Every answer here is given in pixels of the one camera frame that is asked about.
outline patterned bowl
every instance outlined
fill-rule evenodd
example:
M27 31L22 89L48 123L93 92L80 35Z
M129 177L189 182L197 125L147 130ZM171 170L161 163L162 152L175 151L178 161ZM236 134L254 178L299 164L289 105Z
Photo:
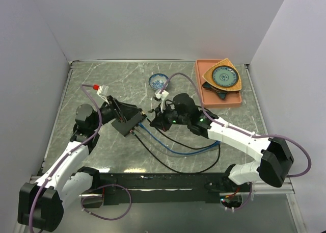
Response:
M152 87L152 89L161 89L163 87L163 85L168 81L168 76L166 76L165 74L162 74L162 73L156 73L156 74L153 74L151 77L149 77L149 80L148 80L148 84L149 86Z

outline gray wall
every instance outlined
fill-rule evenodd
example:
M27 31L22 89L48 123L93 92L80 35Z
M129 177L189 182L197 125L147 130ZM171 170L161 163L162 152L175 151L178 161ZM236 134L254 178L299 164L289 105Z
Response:
M32 0L0 0L0 225L12 232L18 193L41 165L68 62Z
M250 63L283 0L34 0L68 60Z
M326 230L326 0L285 0L259 46L250 72L269 133L297 140L311 171L292 179L308 232ZM305 169L294 151L291 173Z

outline gray marble surface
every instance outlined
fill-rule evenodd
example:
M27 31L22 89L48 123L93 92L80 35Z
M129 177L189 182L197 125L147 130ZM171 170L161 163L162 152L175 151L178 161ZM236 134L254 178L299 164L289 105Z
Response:
M241 107L211 110L234 125L263 134L262 121L245 66L237 65L236 68L242 80ZM73 63L71 79L55 126L43 171L49 169L66 148L72 134L76 108L83 103L90 103L79 88L82 83L108 85L110 95L121 102L137 105L147 111L158 105L158 102L152 98L154 90L148 85L150 75L158 72L168 76L175 72L183 72L196 81L194 62ZM103 101L96 95L95 91L91 89L89 91L98 104L101 105ZM167 91L170 93L169 97L171 99L178 93L186 92L194 98L196 103L199 103L192 85L182 76L174 77ZM148 117L153 119L154 114L148 114ZM147 121L144 121L144 125L150 128L155 136L173 150L192 152L162 137L155 129L149 127ZM109 169L110 172L171 172L159 164L134 136L123 137L111 124L103 126L99 133L100 139L97 146L81 166ZM192 134L186 126L181 125L173 125L166 134L194 147L205 146L213 142ZM210 166L216 160L218 154L218 151L214 150L197 156L174 158L168 157L153 148L151 150L166 164L182 172L200 171ZM222 144L220 161L208 172L224 172L230 164L243 164L251 161L251 157L233 147Z

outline dark round plate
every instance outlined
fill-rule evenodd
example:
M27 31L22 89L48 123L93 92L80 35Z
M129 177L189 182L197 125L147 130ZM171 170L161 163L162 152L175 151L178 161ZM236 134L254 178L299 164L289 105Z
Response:
M212 73L214 82L225 88L236 85L239 80L239 75L235 69L229 66L218 66Z

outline plastic tray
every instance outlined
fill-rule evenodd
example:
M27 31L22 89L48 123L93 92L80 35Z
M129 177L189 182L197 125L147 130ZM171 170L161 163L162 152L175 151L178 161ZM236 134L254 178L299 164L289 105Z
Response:
M195 63L196 79L200 97L206 108L231 108L240 107L242 98L240 92L230 92L225 99L220 99L214 92L206 90L202 87L205 82L203 74L213 65L221 60L217 59L198 59Z

